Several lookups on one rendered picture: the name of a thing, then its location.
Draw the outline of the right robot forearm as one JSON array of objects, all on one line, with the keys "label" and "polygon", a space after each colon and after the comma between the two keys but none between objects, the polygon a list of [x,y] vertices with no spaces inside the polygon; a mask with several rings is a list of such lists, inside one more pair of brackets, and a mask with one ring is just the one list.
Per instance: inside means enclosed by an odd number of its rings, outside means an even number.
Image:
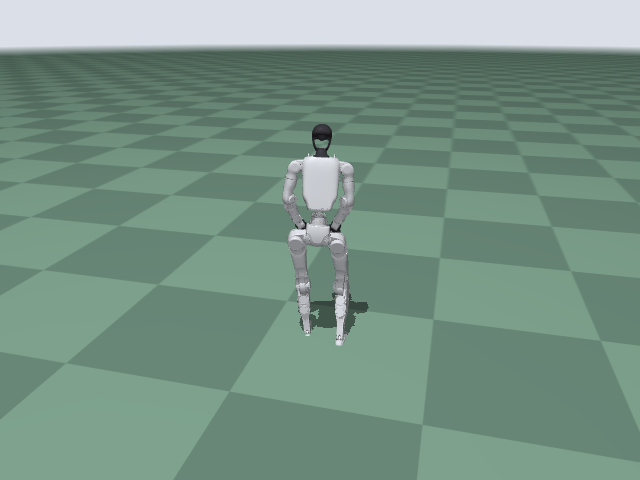
[{"label": "right robot forearm", "polygon": [[337,230],[338,227],[344,222],[346,216],[351,212],[352,208],[353,208],[353,205],[346,208],[340,205],[338,212],[336,213],[336,216],[333,218],[333,223],[331,224],[331,228],[333,228],[334,230]]}]

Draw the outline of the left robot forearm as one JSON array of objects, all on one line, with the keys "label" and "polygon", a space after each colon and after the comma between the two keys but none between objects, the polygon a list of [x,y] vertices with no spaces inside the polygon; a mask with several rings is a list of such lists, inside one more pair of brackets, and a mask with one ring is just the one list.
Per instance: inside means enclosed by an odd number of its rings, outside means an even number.
[{"label": "left robot forearm", "polygon": [[283,205],[285,210],[289,213],[289,216],[291,217],[291,220],[293,221],[293,223],[296,224],[299,229],[302,229],[303,227],[305,227],[305,224],[302,221],[300,212],[298,211],[297,204],[290,206],[283,202]]}]

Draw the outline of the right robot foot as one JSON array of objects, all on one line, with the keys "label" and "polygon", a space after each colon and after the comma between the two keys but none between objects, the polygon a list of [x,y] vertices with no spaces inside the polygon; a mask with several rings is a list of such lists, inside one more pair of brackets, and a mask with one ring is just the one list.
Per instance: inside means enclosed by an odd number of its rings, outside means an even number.
[{"label": "right robot foot", "polygon": [[[344,331],[344,340],[341,340],[341,336],[339,336],[339,340],[335,340],[335,345],[341,346],[344,344],[347,337],[347,331]],[[337,337],[336,337],[337,338]]]}]

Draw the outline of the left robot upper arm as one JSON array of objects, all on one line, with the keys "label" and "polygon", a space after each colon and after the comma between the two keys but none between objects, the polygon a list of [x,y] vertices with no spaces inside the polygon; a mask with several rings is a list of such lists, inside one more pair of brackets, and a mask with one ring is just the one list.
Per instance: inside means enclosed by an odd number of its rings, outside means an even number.
[{"label": "left robot upper arm", "polygon": [[298,180],[297,173],[302,171],[303,160],[304,159],[291,161],[287,169],[282,201],[290,206],[295,205],[297,202],[297,197],[293,194],[293,190],[296,187]]}]

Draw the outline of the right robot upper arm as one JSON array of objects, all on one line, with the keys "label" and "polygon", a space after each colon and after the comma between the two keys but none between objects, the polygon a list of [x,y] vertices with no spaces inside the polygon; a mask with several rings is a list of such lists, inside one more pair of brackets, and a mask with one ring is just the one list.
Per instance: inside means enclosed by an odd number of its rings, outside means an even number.
[{"label": "right robot upper arm", "polygon": [[339,161],[340,173],[343,176],[342,186],[344,190],[344,196],[339,199],[339,203],[342,207],[350,207],[354,204],[354,169],[353,166],[344,161]]}]

